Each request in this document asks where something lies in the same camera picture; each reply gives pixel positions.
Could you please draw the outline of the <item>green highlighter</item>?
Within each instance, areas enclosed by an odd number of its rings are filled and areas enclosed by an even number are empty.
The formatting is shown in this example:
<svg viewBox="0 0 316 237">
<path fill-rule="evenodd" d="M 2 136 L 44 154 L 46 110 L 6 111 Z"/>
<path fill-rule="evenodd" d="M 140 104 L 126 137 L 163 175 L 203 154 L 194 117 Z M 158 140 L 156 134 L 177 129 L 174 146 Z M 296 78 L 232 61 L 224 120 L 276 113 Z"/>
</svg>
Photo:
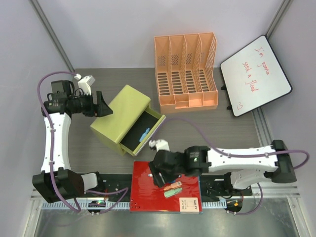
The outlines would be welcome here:
<svg viewBox="0 0 316 237">
<path fill-rule="evenodd" d="M 172 196 L 174 196 L 176 194 L 179 194 L 181 192 L 182 192 L 182 188 L 179 187 L 179 188 L 167 190 L 163 194 L 164 194 L 165 198 L 170 198 L 170 197 L 172 197 Z"/>
</svg>

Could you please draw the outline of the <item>green metal drawer cabinet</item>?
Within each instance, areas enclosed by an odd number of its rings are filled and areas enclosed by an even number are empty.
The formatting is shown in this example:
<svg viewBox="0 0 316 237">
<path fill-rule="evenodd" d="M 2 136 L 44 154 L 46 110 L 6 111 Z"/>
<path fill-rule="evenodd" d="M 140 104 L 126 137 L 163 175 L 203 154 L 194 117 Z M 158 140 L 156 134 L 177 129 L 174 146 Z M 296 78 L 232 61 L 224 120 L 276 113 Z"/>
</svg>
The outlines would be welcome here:
<svg viewBox="0 0 316 237">
<path fill-rule="evenodd" d="M 97 118 L 90 126 L 100 142 L 120 155 L 137 156 L 166 119 L 151 108 L 151 99 L 126 85 L 111 101 L 112 115 Z M 143 142 L 139 138 L 150 128 Z"/>
</svg>

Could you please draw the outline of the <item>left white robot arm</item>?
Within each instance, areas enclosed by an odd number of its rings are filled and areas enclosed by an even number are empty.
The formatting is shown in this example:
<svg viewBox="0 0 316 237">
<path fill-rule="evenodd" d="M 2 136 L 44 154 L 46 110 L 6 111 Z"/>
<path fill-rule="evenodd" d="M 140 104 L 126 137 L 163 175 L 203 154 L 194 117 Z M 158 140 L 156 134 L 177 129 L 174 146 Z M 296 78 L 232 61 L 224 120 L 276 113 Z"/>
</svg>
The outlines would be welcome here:
<svg viewBox="0 0 316 237">
<path fill-rule="evenodd" d="M 32 184 L 48 203 L 60 198 L 80 198 L 85 191 L 100 197 L 105 191 L 99 172 L 78 174 L 71 170 L 68 153 L 73 114 L 97 118 L 113 114 L 101 91 L 96 92 L 97 102 L 93 102 L 91 86 L 94 82 L 93 76 L 85 76 L 78 80 L 78 89 L 75 89 L 69 80 L 53 81 L 52 92 L 43 103 L 45 154 L 40 174 L 32 177 Z"/>
</svg>

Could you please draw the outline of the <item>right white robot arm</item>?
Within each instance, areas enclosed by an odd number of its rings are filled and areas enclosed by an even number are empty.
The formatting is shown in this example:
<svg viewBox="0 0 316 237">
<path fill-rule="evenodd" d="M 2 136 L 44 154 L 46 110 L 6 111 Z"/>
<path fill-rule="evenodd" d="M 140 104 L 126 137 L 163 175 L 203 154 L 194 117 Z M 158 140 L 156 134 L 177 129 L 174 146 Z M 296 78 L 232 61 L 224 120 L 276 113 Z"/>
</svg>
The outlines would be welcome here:
<svg viewBox="0 0 316 237">
<path fill-rule="evenodd" d="M 191 146 L 183 152 L 172 152 L 165 140 L 151 140 L 149 147 L 156 151 L 149 168 L 154 184 L 160 188 L 182 175 L 201 176 L 217 171 L 225 172 L 223 189 L 229 195 L 259 182 L 288 184 L 297 181 L 282 140 L 274 140 L 269 146 L 236 150 Z"/>
</svg>

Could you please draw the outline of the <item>orange highlighter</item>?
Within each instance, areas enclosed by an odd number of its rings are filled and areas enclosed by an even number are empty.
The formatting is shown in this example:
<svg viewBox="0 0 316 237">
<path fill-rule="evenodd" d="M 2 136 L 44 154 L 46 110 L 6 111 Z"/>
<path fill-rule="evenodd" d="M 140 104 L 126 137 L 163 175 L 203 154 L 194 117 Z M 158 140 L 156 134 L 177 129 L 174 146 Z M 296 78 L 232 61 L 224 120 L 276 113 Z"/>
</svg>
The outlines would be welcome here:
<svg viewBox="0 0 316 237">
<path fill-rule="evenodd" d="M 164 191 L 168 191 L 168 190 L 171 190 L 171 189 L 176 189 L 176 188 L 179 188 L 182 186 L 182 183 L 181 181 L 178 181 L 178 182 L 174 182 L 166 187 L 163 188 Z"/>
</svg>

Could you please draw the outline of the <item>red A4 folder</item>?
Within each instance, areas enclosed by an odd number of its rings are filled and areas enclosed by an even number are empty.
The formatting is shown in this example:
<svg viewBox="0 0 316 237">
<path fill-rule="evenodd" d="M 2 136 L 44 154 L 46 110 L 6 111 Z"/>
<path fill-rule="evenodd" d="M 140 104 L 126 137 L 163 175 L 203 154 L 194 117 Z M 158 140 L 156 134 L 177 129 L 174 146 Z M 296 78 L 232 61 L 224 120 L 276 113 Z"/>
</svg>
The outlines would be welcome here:
<svg viewBox="0 0 316 237">
<path fill-rule="evenodd" d="M 198 177 L 179 175 L 173 182 L 159 188 L 154 184 L 148 161 L 136 161 L 133 166 L 131 212 L 152 213 L 202 213 L 202 203 Z M 181 181 L 182 192 L 165 198 L 163 188 Z"/>
</svg>

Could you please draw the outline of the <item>orange plastic file organizer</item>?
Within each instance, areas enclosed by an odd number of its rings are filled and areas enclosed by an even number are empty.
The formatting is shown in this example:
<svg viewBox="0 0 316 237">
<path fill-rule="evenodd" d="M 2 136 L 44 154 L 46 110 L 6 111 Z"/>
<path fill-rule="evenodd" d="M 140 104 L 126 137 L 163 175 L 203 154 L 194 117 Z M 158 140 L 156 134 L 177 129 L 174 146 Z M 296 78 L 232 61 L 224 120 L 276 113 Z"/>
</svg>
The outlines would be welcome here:
<svg viewBox="0 0 316 237">
<path fill-rule="evenodd" d="M 154 38 L 155 76 L 163 114 L 218 107 L 213 77 L 216 49 L 213 32 Z"/>
</svg>

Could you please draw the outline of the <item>small whiteboard with writing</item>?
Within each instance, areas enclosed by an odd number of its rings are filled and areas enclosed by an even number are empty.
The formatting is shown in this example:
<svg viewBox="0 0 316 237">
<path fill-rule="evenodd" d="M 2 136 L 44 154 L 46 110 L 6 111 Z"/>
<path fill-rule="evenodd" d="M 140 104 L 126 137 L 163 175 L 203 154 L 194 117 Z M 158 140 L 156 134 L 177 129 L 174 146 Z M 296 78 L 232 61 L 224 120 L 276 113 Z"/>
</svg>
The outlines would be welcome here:
<svg viewBox="0 0 316 237">
<path fill-rule="evenodd" d="M 240 117 L 288 95 L 293 87 L 267 37 L 259 36 L 220 64 L 230 105 Z"/>
</svg>

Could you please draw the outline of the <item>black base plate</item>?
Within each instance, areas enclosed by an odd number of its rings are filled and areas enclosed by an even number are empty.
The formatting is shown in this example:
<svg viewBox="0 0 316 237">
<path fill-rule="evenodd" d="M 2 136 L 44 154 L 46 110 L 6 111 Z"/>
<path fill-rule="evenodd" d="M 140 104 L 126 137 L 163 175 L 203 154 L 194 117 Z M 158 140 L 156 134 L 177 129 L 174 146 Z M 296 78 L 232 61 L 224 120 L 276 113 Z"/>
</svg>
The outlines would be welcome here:
<svg viewBox="0 0 316 237">
<path fill-rule="evenodd" d="M 250 187 L 247 187 L 244 190 L 237 190 L 230 187 L 230 175 L 230 173 L 227 173 L 225 175 L 204 175 L 198 177 L 202 199 L 214 197 L 231 198 L 232 196 L 252 195 L 252 189 Z M 117 201 L 119 195 L 115 194 L 115 192 L 124 188 L 128 188 L 128 192 L 123 200 L 127 201 L 127 199 L 130 198 L 132 190 L 131 174 L 99 174 L 97 175 L 97 178 L 99 186 L 92 188 L 92 193 L 78 195 L 79 198 L 98 196 L 100 193 L 111 193 L 110 200 Z"/>
</svg>

